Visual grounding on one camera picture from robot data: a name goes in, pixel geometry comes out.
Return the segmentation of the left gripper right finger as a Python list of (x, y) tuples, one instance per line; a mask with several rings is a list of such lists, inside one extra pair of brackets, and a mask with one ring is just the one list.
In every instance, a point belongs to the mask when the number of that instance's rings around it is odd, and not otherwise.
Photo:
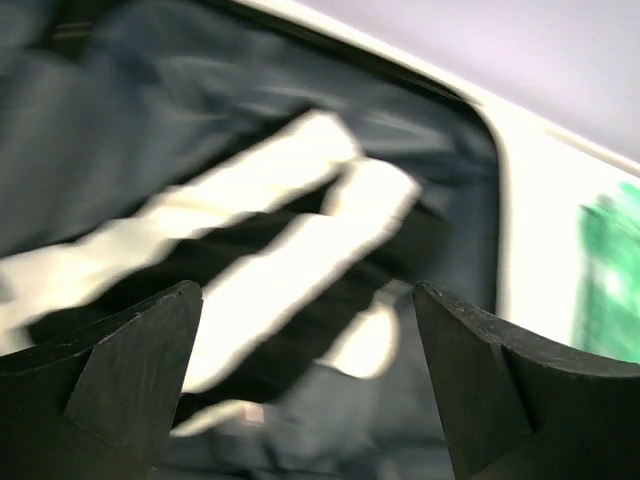
[(427, 283), (414, 306), (458, 479), (635, 479), (639, 368)]

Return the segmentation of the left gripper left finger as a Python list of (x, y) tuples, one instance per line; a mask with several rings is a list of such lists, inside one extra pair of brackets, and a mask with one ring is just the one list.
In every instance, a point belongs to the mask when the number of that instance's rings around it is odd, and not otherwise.
[(1, 359), (1, 476), (146, 479), (162, 458), (198, 329), (180, 282)]

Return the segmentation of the green tie-dye shorts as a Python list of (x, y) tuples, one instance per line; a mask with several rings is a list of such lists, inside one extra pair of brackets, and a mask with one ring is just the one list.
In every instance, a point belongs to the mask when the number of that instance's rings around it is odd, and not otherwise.
[(582, 271), (572, 343), (639, 361), (639, 188), (622, 183), (580, 211)]

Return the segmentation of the black white striped shirt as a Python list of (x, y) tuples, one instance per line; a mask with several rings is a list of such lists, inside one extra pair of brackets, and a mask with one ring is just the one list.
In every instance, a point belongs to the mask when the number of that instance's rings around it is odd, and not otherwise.
[(446, 233), (422, 193), (312, 111), (130, 217), (4, 258), (1, 350), (190, 280), (204, 304), (175, 435), (281, 397), (314, 365), (377, 377), (397, 350), (393, 303)]

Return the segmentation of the blue hard-shell suitcase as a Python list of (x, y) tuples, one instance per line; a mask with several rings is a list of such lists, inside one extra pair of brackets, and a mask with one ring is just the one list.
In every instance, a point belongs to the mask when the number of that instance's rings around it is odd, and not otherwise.
[(227, 1), (1, 5), (1, 262), (130, 217), (312, 112), (405, 171), (446, 233), (393, 303), (388, 368), (314, 365), (281, 397), (191, 436), (146, 479), (449, 479), (412, 305), (434, 278), (495, 303), (499, 162), (454, 93)]

